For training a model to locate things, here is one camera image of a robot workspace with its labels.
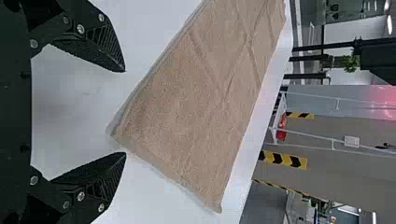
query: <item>gray floor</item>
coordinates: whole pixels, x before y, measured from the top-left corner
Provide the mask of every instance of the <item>gray floor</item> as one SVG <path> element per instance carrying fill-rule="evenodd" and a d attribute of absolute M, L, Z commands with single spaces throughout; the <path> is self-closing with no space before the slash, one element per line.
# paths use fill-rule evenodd
<path fill-rule="evenodd" d="M 240 224 L 282 224 L 288 196 L 285 190 L 253 182 Z"/>

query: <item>bolt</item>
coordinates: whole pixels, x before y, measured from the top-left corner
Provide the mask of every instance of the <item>bolt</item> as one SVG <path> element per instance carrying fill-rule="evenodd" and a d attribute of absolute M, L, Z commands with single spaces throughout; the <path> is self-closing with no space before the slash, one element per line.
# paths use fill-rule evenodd
<path fill-rule="evenodd" d="M 38 176 L 34 175 L 32 177 L 30 177 L 30 185 L 34 186 L 38 183 Z"/>
<path fill-rule="evenodd" d="M 30 40 L 30 48 L 32 49 L 38 48 L 38 42 L 35 39 Z"/>
<path fill-rule="evenodd" d="M 84 191 L 82 191 L 82 192 L 80 192 L 80 193 L 78 194 L 77 200 L 78 200 L 79 202 L 82 202 L 82 200 L 84 200 L 84 199 L 85 199 L 85 193 L 84 193 Z"/>
<path fill-rule="evenodd" d="M 85 28 L 81 24 L 77 25 L 77 30 L 81 35 L 85 33 Z"/>
<path fill-rule="evenodd" d="M 99 212 L 99 213 L 102 213 L 104 210 L 105 210 L 105 204 L 104 204 L 104 203 L 101 203 L 101 204 L 99 205 L 99 207 L 98 207 L 98 212 Z"/>
<path fill-rule="evenodd" d="M 64 17 L 64 24 L 69 24 L 70 20 L 67 17 Z"/>
<path fill-rule="evenodd" d="M 70 202 L 69 201 L 64 202 L 64 209 L 69 208 L 69 206 L 70 206 Z"/>
<path fill-rule="evenodd" d="M 102 13 L 99 13 L 99 21 L 105 21 L 105 16 Z"/>

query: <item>white railing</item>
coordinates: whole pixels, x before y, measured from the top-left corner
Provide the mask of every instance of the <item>white railing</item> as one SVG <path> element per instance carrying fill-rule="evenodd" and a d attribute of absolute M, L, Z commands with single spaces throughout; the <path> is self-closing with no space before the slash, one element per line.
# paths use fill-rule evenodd
<path fill-rule="evenodd" d="M 301 96 L 308 96 L 308 97 L 315 97 L 315 98 L 322 98 L 322 99 L 329 99 L 335 101 L 335 109 L 340 110 L 340 102 L 347 101 L 347 102 L 354 102 L 354 103 L 361 103 L 361 104 L 368 104 L 368 105 L 386 105 L 386 106 L 393 106 L 393 107 L 383 107 L 383 109 L 396 109 L 396 104 L 389 104 L 389 103 L 380 103 L 376 101 L 361 101 L 361 100 L 354 100 L 348 98 L 341 98 L 341 97 L 331 97 L 331 96 L 322 96 L 322 95 L 314 95 L 308 93 L 299 93 L 299 92 L 290 92 L 290 91 L 280 91 L 282 94 L 291 94 L 291 95 L 301 95 Z"/>
<path fill-rule="evenodd" d="M 378 149 L 378 148 L 375 148 L 375 147 L 367 147 L 365 145 L 356 145 L 356 146 L 352 147 L 355 150 L 338 149 L 338 148 L 334 147 L 334 143 L 345 144 L 346 142 L 344 140 L 339 140 L 339 139 L 330 138 L 330 137 L 318 136 L 318 135 L 314 135 L 314 134 L 311 134 L 311 133 L 302 133 L 302 132 L 297 132 L 297 131 L 277 128 L 277 124 L 279 123 L 279 121 L 281 119 L 281 116 L 287 111 L 285 94 L 294 94 L 294 95 L 318 97 L 318 98 L 323 98 L 323 99 L 333 99 L 333 100 L 335 100 L 335 109 L 336 110 L 339 110 L 339 105 L 340 105 L 341 101 L 363 103 L 363 104 L 371 104 L 371 105 L 393 105 L 393 106 L 395 106 L 395 107 L 393 107 L 395 109 L 396 109 L 396 105 L 394 105 L 394 104 L 386 104 L 386 103 L 379 103 L 379 102 L 373 102 L 373 101 L 360 101 L 360 100 L 353 100 L 353 99 L 347 99 L 347 98 L 312 95 L 312 94 L 298 93 L 298 92 L 281 91 L 280 93 L 282 95 L 281 95 L 281 100 L 279 102 L 278 110 L 276 111 L 276 117 L 275 117 L 274 123 L 273 123 L 272 127 L 268 127 L 268 130 L 272 133 L 272 137 L 273 137 L 274 143 L 273 144 L 265 143 L 265 144 L 267 144 L 267 145 L 276 145 L 276 146 L 285 146 L 285 147 L 306 147 L 306 148 L 313 148 L 313 149 L 337 150 L 337 151 L 342 151 L 342 152 L 347 152 L 347 153 L 355 153 L 355 154 L 370 155 L 370 156 L 382 156 L 382 157 L 389 157 L 389 156 L 386 156 L 386 154 L 391 154 L 391 155 L 395 155 L 395 156 L 391 156 L 392 158 L 396 157 L 396 151 L 389 151 L 389 150 L 385 150 L 385 149 L 383 150 L 383 149 Z M 299 135 L 302 135 L 302 136 L 313 137 L 313 138 L 329 141 L 331 143 L 332 148 L 300 146 L 300 145 L 294 145 L 294 144 L 279 144 L 277 139 L 276 139 L 276 132 L 277 131 L 283 131 L 283 132 L 286 132 L 286 133 L 294 133 L 294 134 L 299 134 Z M 372 151 L 375 151 L 375 152 L 380 152 L 381 154 L 374 154 L 374 153 L 369 153 L 369 152 L 356 151 L 356 148 L 365 148 L 365 149 L 372 150 Z"/>

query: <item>warning tape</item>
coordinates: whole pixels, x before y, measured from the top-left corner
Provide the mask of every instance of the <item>warning tape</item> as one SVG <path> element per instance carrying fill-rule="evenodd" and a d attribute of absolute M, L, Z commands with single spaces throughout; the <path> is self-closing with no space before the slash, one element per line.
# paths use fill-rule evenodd
<path fill-rule="evenodd" d="M 277 188 L 277 189 L 284 189 L 284 190 L 288 190 L 288 191 L 291 191 L 291 192 L 295 192 L 295 193 L 303 195 L 303 197 L 305 197 L 305 198 L 309 198 L 310 197 L 309 194 L 301 192 L 299 190 L 289 189 L 289 188 L 286 188 L 286 187 L 283 187 L 283 186 L 280 186 L 280 185 L 276 185 L 276 184 L 273 184 L 273 183 L 270 183 L 270 182 L 267 182 L 267 181 L 261 181 L 259 179 L 253 179 L 253 181 L 256 182 L 256 183 L 265 184 L 265 185 L 268 185 L 268 186 L 271 186 L 271 187 L 274 187 L 274 188 Z"/>
<path fill-rule="evenodd" d="M 289 119 L 314 119 L 315 115 L 312 113 L 301 113 L 301 112 L 286 112 L 286 116 Z"/>
<path fill-rule="evenodd" d="M 308 166 L 308 158 L 292 156 L 284 153 L 276 153 L 268 150 L 263 150 L 260 152 L 259 161 L 289 166 L 300 170 L 306 170 Z"/>

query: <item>towel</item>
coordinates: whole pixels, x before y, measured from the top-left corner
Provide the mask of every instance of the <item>towel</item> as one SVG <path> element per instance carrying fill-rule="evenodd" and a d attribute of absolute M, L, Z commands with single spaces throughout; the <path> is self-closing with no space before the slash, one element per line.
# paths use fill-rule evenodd
<path fill-rule="evenodd" d="M 108 126 L 217 213 L 284 10 L 283 0 L 204 0 Z"/>

